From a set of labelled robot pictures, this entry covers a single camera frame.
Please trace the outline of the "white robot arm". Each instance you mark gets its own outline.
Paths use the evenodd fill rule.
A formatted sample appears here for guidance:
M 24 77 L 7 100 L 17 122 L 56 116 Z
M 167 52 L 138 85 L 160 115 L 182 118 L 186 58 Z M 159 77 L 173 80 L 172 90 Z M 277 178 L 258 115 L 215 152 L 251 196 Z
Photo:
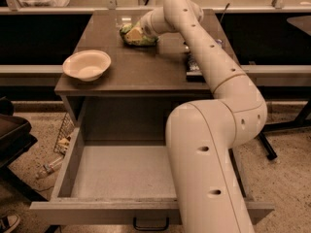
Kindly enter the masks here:
M 257 87 L 200 25 L 191 0 L 165 0 L 140 19 L 145 35 L 178 32 L 213 94 L 184 103 L 166 123 L 166 146 L 185 233 L 255 233 L 228 150 L 253 140 L 267 118 Z

